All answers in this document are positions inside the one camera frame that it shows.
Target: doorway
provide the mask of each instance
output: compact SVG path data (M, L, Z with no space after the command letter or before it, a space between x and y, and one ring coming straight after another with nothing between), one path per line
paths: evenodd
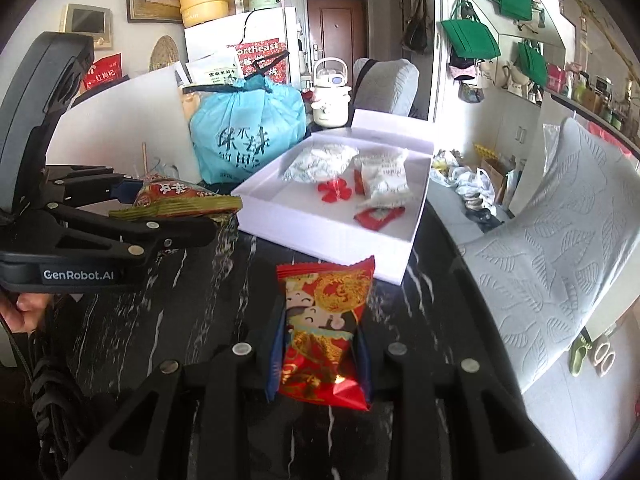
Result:
M337 57L349 69L347 84L353 87L353 63L369 57L367 0L306 0L311 45L311 69L318 59ZM327 62L327 68L340 64Z

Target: black handbag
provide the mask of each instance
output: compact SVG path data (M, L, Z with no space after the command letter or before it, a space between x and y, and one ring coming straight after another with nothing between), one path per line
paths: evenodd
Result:
M402 35L402 47L416 54L433 51L431 20L427 22L427 0L416 0L414 15Z

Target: red poster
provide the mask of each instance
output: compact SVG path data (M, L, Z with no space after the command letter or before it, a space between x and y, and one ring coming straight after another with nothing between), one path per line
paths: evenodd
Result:
M242 73L244 76L254 73L254 68L251 66L256 59L261 59L271 54L277 54L284 52L287 49L287 44L281 42L278 38L266 41L255 41L254 43L241 43L237 45L229 45L233 47L238 53L240 59L240 66L242 66ZM261 63L261 66L268 65L272 60L267 60ZM267 72L269 78L275 83L287 83L287 62L282 60L275 67Z

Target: candy wrapper with cartoon figure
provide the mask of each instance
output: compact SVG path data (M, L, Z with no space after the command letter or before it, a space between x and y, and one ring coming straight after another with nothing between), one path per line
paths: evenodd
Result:
M281 394L368 410L369 364L363 338L356 331L374 268L373 256L349 267L292 264L276 268L286 294Z

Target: red snack bag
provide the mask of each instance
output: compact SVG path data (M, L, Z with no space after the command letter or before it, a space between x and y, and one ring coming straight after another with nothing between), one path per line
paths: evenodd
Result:
M280 393L305 402L368 410L351 341L376 263L291 264L276 268L287 297L287 347Z
M122 54L103 57L94 61L84 79L84 87L90 90L94 86L115 81L122 77Z
M358 213L353 219L362 227L371 229L372 231L380 231L385 225L392 220L404 214L404 207L395 207L393 209L365 209Z
M109 211L109 216L121 220L141 218L209 216L235 213L242 209L237 196L217 195L203 187L159 173L148 174L132 207Z
M145 175L142 189L136 196L133 205L147 206L159 198L171 198L174 196L213 196L215 193L195 184L176 180L160 173Z

